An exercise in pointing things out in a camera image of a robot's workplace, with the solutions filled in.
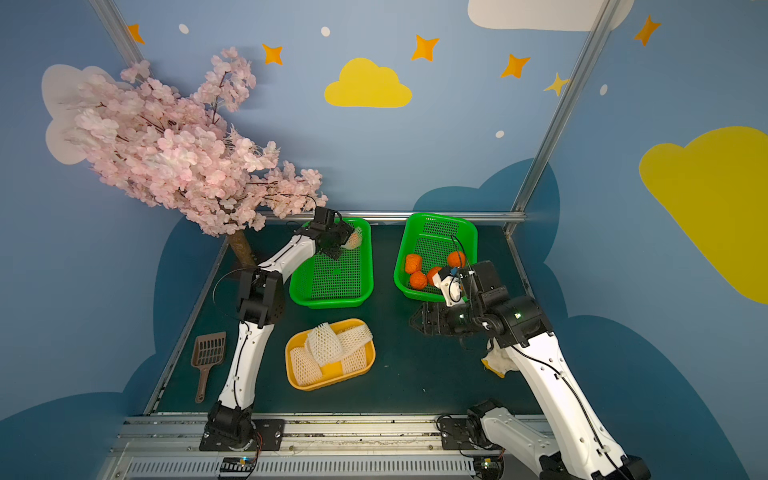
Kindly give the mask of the white cotton work glove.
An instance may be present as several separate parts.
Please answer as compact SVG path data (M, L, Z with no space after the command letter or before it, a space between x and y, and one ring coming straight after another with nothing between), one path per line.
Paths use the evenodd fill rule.
M483 366L499 378L504 378L508 372L518 372L514 360L500 347L496 339L487 342L486 355L481 359Z

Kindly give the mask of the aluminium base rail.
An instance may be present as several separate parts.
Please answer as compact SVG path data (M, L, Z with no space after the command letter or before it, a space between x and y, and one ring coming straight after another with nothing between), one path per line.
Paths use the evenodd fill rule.
M500 413L479 434L464 415L282 415L254 420L244 450L208 449L200 415L128 418L101 479L537 478L566 470L541 415Z

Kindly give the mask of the green plastic basket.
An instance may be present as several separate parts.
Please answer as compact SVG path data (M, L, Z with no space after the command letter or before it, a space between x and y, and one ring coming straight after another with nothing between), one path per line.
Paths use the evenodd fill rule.
M338 260L318 254L291 276L289 294L294 303L310 309L355 308L374 289L373 247L370 224L361 218L346 222L360 230L362 243L342 249Z
M462 251L469 264L477 262L478 231L468 220L438 215L415 213L406 222L394 270L395 286L409 299L438 302L443 301L438 288L427 285L414 289L410 285L410 274L406 272L409 255L418 255L422 260L422 271L426 274L435 267L448 265L453 252Z

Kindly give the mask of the yellow plastic tray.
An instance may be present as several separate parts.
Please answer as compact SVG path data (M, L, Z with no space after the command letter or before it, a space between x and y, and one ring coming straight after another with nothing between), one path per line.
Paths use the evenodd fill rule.
M360 319L347 319L347 320L342 320L342 321L338 321L338 322L334 322L334 323L328 323L328 324L336 332L336 334L338 334L341 331L344 331L346 329L349 329L349 328L352 328L354 326L360 325L362 323L365 323L365 322L363 322ZM374 343L373 343L373 339L368 344L365 345L366 354L367 354L367 361L368 361L368 365L367 365L367 368L365 370L357 372L355 374L351 374L351 375L344 375L342 373L341 361L338 361L338 362L331 363L331 364L328 364L326 366L321 367L321 370L322 370L322 373L323 373L323 377L317 383L309 385L307 387L299 387L299 386L297 386L295 384L295 380L294 380L293 374L291 372L290 360L289 360L289 352L293 348L305 347L305 341L306 341L306 338L307 338L307 334L309 333L310 330L306 330L306 331L303 331L303 332L300 332L300 333L294 335L288 341L288 343L286 345L286 348L285 348L285 363L286 363L287 377L288 377L289 383L294 388L296 388L298 390L302 390L302 391L317 390L317 389L324 388L324 387L327 387L327 386L330 386L330 385L333 385L333 384L336 384L336 383L339 383L339 382L342 382L342 381L349 380L349 379L354 378L356 376L363 375L363 374L367 373L370 370L370 368L372 367L372 365L373 365L373 363L374 363L374 361L376 359L376 352L375 352L375 346L374 346Z

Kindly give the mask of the pink artificial blossom tree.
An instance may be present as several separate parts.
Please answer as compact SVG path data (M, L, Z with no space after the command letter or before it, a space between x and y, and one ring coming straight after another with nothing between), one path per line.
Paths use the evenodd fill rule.
M323 176L297 169L275 142L260 146L223 119L222 109L235 112L249 98L256 77L235 48L211 63L190 96L154 78L147 60L123 70L120 83L89 75L65 102L73 114L65 138L103 183L226 236L250 267L245 230L263 229L265 211L285 218L325 206Z

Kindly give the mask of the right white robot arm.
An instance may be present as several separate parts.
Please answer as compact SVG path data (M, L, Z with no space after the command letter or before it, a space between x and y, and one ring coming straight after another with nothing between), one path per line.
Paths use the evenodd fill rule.
M488 400L469 409L461 437L476 449L513 455L541 479L648 479L643 459L624 451L573 377L547 315L531 296L512 296L490 261L434 269L426 284L439 302L411 317L427 336L488 336L483 359L503 377L523 375L552 431L544 435Z

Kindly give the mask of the left green plastic basket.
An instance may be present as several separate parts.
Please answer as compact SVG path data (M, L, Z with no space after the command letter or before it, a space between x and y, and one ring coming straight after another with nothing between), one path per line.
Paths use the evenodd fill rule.
M373 247L370 224L361 218L346 222L360 230L362 243L342 249L338 260L318 254L291 276L289 294L294 303L310 309L355 308L374 289Z

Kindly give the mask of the white foam net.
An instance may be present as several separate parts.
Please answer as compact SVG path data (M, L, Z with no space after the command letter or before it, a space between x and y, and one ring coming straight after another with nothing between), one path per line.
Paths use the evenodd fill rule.
M344 355L349 356L360 348L364 348L373 339L373 335L369 327L362 323L341 331L337 334L337 338L343 348Z
M360 347L341 360L342 373L351 375L367 368L366 348Z
M328 323L322 323L309 331L305 349L320 367L341 361L345 356L339 337Z
M321 367L305 347L293 348L289 352L289 360L297 386L307 387L322 379Z

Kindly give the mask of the bare orange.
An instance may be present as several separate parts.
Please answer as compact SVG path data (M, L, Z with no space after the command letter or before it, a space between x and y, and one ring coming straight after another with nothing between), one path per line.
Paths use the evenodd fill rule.
M441 267L434 267L429 270L429 272L427 273L427 280L431 286L433 287L439 286L442 280L441 271L442 271Z
M423 290L428 285L426 275L421 271L416 271L410 275L409 285L412 289Z
M447 256L446 261L451 268L464 268L467 265L467 257L461 251L451 252Z
M422 257L420 255L415 254L415 253L408 254L405 257L404 271L408 275L412 275L412 274L414 274L416 272L421 272L422 271L422 264L423 264L423 260L422 260Z

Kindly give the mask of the netted orange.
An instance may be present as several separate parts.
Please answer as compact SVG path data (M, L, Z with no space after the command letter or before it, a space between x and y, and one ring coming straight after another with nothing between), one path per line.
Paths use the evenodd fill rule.
M342 247L346 250L355 250L361 246L363 242L363 232L361 227L356 227Z

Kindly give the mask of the right green plastic basket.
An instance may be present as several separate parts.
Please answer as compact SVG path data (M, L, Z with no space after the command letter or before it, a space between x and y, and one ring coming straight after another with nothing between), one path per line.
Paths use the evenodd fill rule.
M395 286L409 299L438 302L443 301L438 288L427 285L414 289L410 285L410 274L406 272L409 255L418 255L422 260L422 271L426 274L435 267L448 265L453 252L462 251L469 264L477 262L478 231L468 220L438 215L415 213L406 222L394 270Z

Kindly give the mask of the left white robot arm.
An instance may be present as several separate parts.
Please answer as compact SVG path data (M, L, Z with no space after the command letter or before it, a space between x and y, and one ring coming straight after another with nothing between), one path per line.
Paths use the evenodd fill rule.
M252 421L255 388L267 342L285 311L285 283L317 253L336 260L355 228L340 212L318 207L308 224L267 260L241 276L238 340L227 380L207 415L202 451L246 451L257 439Z

